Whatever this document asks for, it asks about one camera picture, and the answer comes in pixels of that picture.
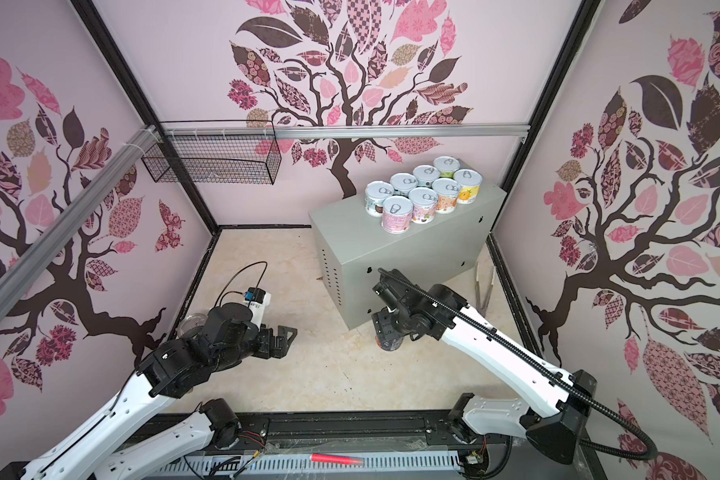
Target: black mesh basket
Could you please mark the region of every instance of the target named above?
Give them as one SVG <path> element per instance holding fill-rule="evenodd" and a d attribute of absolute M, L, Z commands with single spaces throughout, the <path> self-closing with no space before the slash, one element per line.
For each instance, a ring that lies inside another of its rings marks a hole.
<path fill-rule="evenodd" d="M 178 157 L 166 157 L 162 142 L 146 151 L 142 161 L 155 182 L 274 184 L 282 160 L 275 137 L 262 133 L 168 134 L 163 141 Z M 183 168 L 172 168 L 173 162 Z M 187 178 L 180 178 L 184 172 Z"/>

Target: can lid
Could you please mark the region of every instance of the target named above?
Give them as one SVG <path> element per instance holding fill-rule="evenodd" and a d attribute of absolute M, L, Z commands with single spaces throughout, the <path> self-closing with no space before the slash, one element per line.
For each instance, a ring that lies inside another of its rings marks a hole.
<path fill-rule="evenodd" d="M 483 183 L 483 176 L 469 168 L 462 168 L 454 174 L 454 180 L 465 187 L 477 187 Z"/>
<path fill-rule="evenodd" d="M 440 170 L 431 165 L 419 165 L 413 168 L 413 175 L 422 180 L 434 180 L 440 178 Z"/>
<path fill-rule="evenodd" d="M 394 174 L 392 178 L 389 179 L 389 183 L 392 184 L 396 190 L 408 191 L 418 185 L 418 180 L 411 174 Z"/>
<path fill-rule="evenodd" d="M 434 159 L 434 167 L 441 172 L 455 172 L 459 169 L 459 162 L 453 157 L 437 157 Z"/>
<path fill-rule="evenodd" d="M 452 178 L 438 178 L 432 182 L 432 190 L 446 197 L 455 197 L 461 191 L 461 186 Z"/>
<path fill-rule="evenodd" d="M 413 203 L 402 195 L 393 195 L 384 200 L 384 211 L 393 215 L 408 215 L 413 211 Z"/>
<path fill-rule="evenodd" d="M 432 206 L 438 201 L 438 193 L 432 188 L 416 187 L 408 193 L 408 198 L 411 199 L 413 205 Z"/>
<path fill-rule="evenodd" d="M 367 187 L 365 187 L 365 194 L 371 198 L 375 198 L 376 200 L 389 197 L 393 193 L 394 187 L 387 182 L 382 182 L 381 180 L 371 182 Z"/>

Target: gray metal box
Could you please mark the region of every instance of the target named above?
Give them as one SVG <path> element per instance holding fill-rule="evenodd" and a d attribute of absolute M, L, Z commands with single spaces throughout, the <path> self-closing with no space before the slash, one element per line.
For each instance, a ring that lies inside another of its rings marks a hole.
<path fill-rule="evenodd" d="M 425 290 L 472 268 L 505 195 L 483 183 L 471 204 L 436 214 L 428 224 L 411 223 L 402 234 L 387 233 L 381 218 L 365 213 L 365 192 L 309 212 L 322 282 L 347 327 L 384 307 L 373 292 L 379 267 L 399 269 Z"/>

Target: white can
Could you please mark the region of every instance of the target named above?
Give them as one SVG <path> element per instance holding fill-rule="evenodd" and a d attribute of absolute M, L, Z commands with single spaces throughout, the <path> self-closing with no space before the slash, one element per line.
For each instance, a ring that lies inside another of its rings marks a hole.
<path fill-rule="evenodd" d="M 394 195 L 384 200 L 382 228 L 390 234 L 402 234 L 411 225 L 413 203 L 401 196 Z"/>
<path fill-rule="evenodd" d="M 438 178 L 432 182 L 432 190 L 438 193 L 438 207 L 436 211 L 439 214 L 450 214 L 456 209 L 456 199 L 461 187 L 456 180 L 452 178 Z"/>
<path fill-rule="evenodd" d="M 412 222 L 426 224 L 434 218 L 434 211 L 438 207 L 438 194 L 432 188 L 416 187 L 408 194 L 413 203 Z"/>
<path fill-rule="evenodd" d="M 454 172 L 460 168 L 460 165 L 453 157 L 437 157 L 434 159 L 434 167 L 440 170 L 442 178 L 453 178 Z"/>
<path fill-rule="evenodd" d="M 365 187 L 365 211 L 370 216 L 382 216 L 384 200 L 393 194 L 394 188 L 387 182 L 371 182 Z"/>
<path fill-rule="evenodd" d="M 408 192 L 418 187 L 418 180 L 411 174 L 394 174 L 389 183 L 394 187 L 394 194 L 403 197 L 407 197 Z"/>
<path fill-rule="evenodd" d="M 456 171 L 454 180 L 456 180 L 461 187 L 456 201 L 460 204 L 471 204 L 474 202 L 474 199 L 480 191 L 480 184 L 483 183 L 483 176 L 469 168 L 462 168 Z"/>
<path fill-rule="evenodd" d="M 440 170 L 431 165 L 419 165 L 413 168 L 413 176 L 418 180 L 419 187 L 431 187 L 432 182 L 440 178 Z"/>

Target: red marker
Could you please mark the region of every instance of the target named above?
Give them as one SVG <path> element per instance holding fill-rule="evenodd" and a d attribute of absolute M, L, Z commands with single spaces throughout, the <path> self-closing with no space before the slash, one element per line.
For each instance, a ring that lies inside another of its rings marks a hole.
<path fill-rule="evenodd" d="M 313 462 L 340 463 L 342 465 L 362 465 L 364 463 L 362 458 L 321 455 L 319 453 L 313 453 L 310 459 Z"/>

